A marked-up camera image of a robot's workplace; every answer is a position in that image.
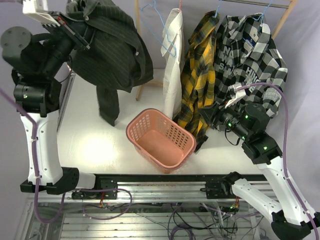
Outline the dark pinstriped shirt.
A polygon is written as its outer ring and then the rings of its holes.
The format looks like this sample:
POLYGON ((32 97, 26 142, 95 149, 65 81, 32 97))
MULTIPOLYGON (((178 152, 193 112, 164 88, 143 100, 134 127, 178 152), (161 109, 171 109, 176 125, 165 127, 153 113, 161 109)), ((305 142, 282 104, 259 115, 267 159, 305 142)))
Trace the dark pinstriped shirt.
POLYGON ((99 114, 114 126, 120 113, 118 91, 130 93, 154 78, 148 49, 133 19, 111 0, 70 0, 66 15, 95 29, 90 49, 71 54, 71 67, 96 87, 99 114))

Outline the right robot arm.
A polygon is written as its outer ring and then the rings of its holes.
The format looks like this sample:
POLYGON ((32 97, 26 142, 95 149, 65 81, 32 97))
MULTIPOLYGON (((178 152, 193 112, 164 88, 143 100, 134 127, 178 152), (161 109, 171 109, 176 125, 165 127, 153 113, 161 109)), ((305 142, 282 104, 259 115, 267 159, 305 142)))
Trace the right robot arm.
POLYGON ((302 240, 312 228, 320 226, 319 212, 310 206, 303 209, 307 201, 297 189, 292 189, 294 182, 285 170, 284 154, 265 132, 270 118, 261 104, 250 103, 242 114, 238 114, 224 104, 215 103, 201 108, 199 113, 211 128, 224 125, 243 141, 244 153, 262 172, 276 200, 252 186, 238 172, 231 172, 223 178, 220 192, 224 197, 235 195, 252 205, 270 222, 273 232, 281 240, 302 240))

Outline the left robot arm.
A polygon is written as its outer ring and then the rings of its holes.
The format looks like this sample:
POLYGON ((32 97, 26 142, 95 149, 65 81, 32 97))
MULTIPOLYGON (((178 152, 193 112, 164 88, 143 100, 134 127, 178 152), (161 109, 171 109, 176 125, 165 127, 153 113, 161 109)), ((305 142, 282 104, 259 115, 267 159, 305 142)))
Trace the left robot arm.
POLYGON ((84 189, 89 198, 96 199, 102 186, 94 174, 60 164, 57 130, 62 85, 55 78, 61 66, 72 61, 73 50, 89 49, 94 30, 61 12, 49 15, 53 23, 43 25, 45 33, 32 34, 14 26, 0 38, 2 58, 12 66, 15 84, 10 102, 20 112, 27 139, 29 170, 20 190, 60 195, 84 189))

